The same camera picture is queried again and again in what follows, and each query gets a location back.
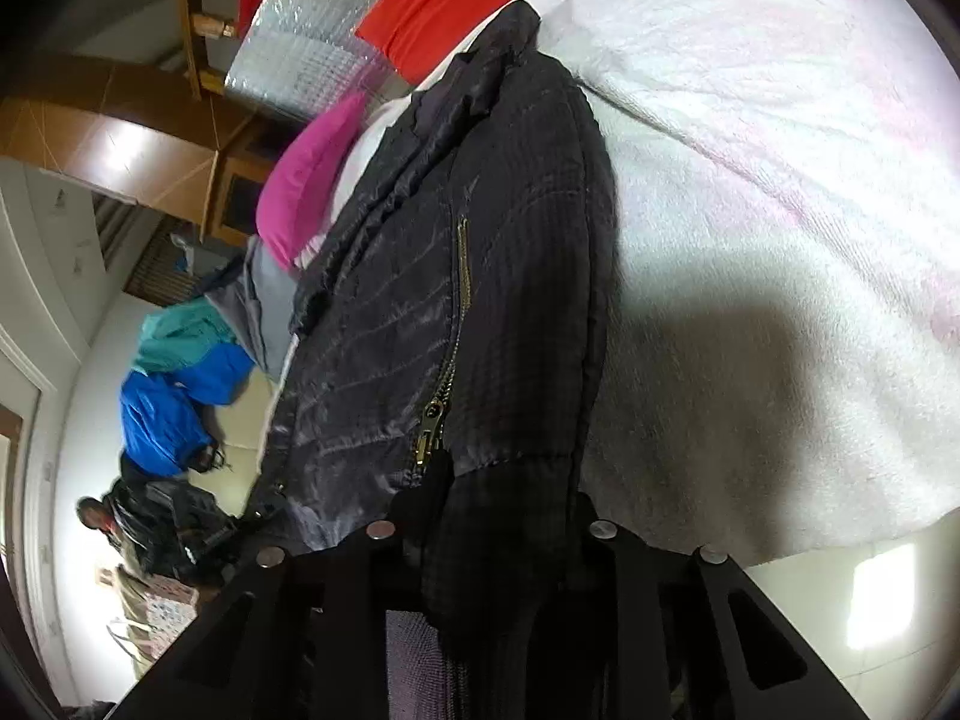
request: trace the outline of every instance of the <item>purple fabric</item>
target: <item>purple fabric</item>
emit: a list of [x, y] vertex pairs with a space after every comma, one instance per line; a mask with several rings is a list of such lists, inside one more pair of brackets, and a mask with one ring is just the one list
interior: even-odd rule
[[334, 180], [356, 137], [366, 95], [354, 92], [316, 117], [291, 143], [267, 179], [256, 207], [256, 229], [287, 271], [307, 242], [328, 224]]

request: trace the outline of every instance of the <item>bubble wrap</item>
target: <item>bubble wrap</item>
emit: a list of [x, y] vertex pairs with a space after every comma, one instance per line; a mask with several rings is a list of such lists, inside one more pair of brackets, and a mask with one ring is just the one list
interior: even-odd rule
[[353, 32], [377, 0], [263, 0], [227, 74], [227, 93], [266, 113], [312, 119], [344, 94], [371, 107], [410, 87]]

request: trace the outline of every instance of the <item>black jacket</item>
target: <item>black jacket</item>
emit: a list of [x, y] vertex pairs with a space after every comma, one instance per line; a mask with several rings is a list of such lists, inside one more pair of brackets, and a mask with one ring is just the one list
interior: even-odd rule
[[422, 588], [442, 623], [556, 579], [603, 362], [613, 177], [538, 27], [504, 9], [385, 134], [302, 276], [251, 498], [282, 488], [323, 548], [448, 452]]

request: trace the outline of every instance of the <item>tile floor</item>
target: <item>tile floor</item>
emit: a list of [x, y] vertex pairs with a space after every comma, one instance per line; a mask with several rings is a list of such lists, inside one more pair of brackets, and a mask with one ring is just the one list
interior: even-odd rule
[[871, 720], [922, 720], [960, 667], [960, 512], [747, 573]]

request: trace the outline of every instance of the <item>zipper pull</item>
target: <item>zipper pull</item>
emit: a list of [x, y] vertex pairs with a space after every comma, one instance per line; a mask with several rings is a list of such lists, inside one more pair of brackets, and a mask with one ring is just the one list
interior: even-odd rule
[[421, 419], [421, 432], [416, 437], [416, 464], [422, 466], [430, 457], [430, 453], [437, 446], [437, 434], [440, 432], [440, 422], [446, 407], [442, 400], [434, 398], [424, 408], [424, 418]]

